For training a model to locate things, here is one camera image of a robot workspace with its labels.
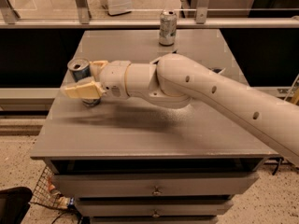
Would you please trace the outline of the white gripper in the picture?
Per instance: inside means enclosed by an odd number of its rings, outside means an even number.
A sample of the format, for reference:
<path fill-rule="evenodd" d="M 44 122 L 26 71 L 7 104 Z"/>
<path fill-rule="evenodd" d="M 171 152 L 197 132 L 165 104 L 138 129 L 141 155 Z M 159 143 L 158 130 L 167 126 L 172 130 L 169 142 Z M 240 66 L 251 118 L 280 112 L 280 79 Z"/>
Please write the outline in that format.
<path fill-rule="evenodd" d="M 90 70 L 94 78 L 99 77 L 98 82 L 73 83 L 62 87 L 65 96 L 74 99 L 99 99 L 105 93 L 110 98 L 127 99 L 125 75 L 131 64 L 130 61 L 114 61 L 109 63 L 106 60 L 91 61 Z"/>

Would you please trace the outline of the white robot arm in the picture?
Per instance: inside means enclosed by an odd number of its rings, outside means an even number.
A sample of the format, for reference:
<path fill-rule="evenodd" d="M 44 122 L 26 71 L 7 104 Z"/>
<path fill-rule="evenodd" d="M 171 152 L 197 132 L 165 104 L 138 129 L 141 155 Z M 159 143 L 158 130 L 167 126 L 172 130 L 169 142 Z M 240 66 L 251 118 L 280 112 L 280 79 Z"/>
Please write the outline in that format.
<path fill-rule="evenodd" d="M 153 105 L 182 108 L 200 100 L 299 165 L 299 106 L 224 77 L 176 53 L 154 63 L 73 59 L 72 74 L 85 77 L 61 87 L 69 98 L 141 98 Z"/>

